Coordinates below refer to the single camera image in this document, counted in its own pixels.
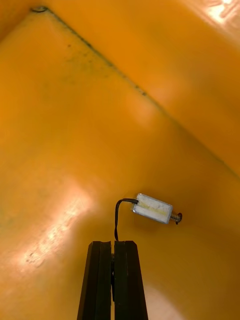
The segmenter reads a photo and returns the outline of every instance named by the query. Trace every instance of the orange plastic container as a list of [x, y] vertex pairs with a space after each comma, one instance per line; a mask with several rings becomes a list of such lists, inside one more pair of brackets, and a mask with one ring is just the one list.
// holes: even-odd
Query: orange plastic container
[[0, 319], [75, 320], [88, 244], [114, 240], [116, 202], [138, 193], [183, 214], [120, 208], [149, 319], [240, 318], [239, 14], [1, 1]]

